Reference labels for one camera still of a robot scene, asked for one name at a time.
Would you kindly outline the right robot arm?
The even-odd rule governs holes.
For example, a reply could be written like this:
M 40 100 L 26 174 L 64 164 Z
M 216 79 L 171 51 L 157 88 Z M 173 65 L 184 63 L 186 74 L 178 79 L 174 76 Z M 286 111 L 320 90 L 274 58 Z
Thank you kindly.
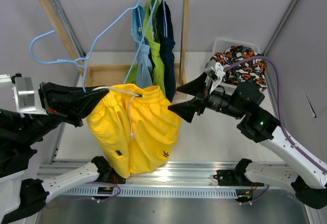
M 326 164 L 313 156 L 282 127 L 281 121 L 260 104 L 265 96 L 252 82 L 243 82 L 232 95 L 224 91 L 207 93 L 207 75 L 178 87 L 178 91 L 193 95 L 187 102 L 173 104 L 168 109 L 183 120 L 192 122 L 195 114 L 205 109 L 239 119 L 237 129 L 246 138 L 274 152 L 291 170 L 263 166 L 250 159 L 241 159 L 233 169 L 232 186 L 261 183 L 284 189 L 303 204 L 314 208 L 326 207 Z

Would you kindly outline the blue hanger of camouflage shorts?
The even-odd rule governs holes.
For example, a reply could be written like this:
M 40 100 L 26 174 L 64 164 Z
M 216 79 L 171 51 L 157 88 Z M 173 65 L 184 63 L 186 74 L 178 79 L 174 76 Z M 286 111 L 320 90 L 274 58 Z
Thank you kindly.
M 76 36 L 76 33 L 63 9 L 63 6 L 60 2 L 60 0 L 51 0 L 55 10 L 57 11 L 57 13 L 59 14 L 60 16 L 60 19 L 62 20 L 63 22 L 63 25 L 65 27 L 65 30 L 67 31 L 68 33 L 68 36 L 70 38 L 70 40 L 72 41 L 72 44 L 75 48 L 75 50 L 77 51 L 77 55 L 78 57 L 83 57 L 85 55 L 85 52 L 84 50 L 82 49 L 82 46 L 80 44 L 80 41 L 78 40 L 77 36 Z

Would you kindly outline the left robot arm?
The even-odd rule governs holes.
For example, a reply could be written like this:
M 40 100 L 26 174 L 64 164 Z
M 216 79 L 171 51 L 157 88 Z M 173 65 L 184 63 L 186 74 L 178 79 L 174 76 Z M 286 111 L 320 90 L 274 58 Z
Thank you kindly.
M 77 88 L 42 83 L 38 89 L 13 86 L 16 111 L 1 110 L 1 223 L 34 215 L 60 194 L 79 185 L 106 183 L 111 177 L 108 161 L 97 156 L 62 175 L 40 179 L 40 164 L 34 160 L 35 143 L 67 123 L 83 125 L 107 88 Z

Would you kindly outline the yellow shorts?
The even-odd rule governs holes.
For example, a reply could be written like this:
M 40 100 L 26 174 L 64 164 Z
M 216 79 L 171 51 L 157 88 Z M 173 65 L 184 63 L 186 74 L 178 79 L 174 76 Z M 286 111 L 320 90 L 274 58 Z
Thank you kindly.
M 106 87 L 107 94 L 86 117 L 111 167 L 122 178 L 163 165 L 178 142 L 181 118 L 159 86 Z

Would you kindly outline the orange camouflage shorts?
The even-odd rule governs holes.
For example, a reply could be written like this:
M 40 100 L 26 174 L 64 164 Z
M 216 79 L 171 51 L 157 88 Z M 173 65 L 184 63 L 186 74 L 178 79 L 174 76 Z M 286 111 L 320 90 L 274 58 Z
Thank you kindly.
M 215 53 L 210 60 L 219 62 L 224 68 L 230 67 L 232 64 L 237 63 L 246 58 L 260 56 L 250 47 L 243 45 L 234 45 L 222 53 Z M 240 85 L 242 82 L 255 83 L 260 91 L 263 92 L 267 89 L 266 84 L 266 71 L 267 64 L 262 59 L 255 59 L 246 63 L 239 64 L 233 69 L 229 70 L 223 82 L 230 85 Z

